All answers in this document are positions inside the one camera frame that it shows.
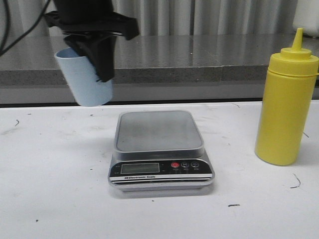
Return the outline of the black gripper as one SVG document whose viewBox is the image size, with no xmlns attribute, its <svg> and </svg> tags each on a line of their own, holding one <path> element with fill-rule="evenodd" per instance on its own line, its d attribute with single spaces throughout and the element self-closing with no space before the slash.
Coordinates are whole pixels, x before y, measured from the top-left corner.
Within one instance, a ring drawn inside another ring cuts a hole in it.
<svg viewBox="0 0 319 239">
<path fill-rule="evenodd" d="M 115 36 L 131 40 L 139 35 L 135 18 L 114 11 L 110 0 L 55 0 L 56 11 L 48 12 L 44 18 L 49 27 L 58 27 L 64 34 L 64 42 L 78 56 L 87 56 L 96 70 L 98 81 L 108 82 L 115 75 Z M 83 35 L 106 33 L 86 39 Z"/>
</svg>

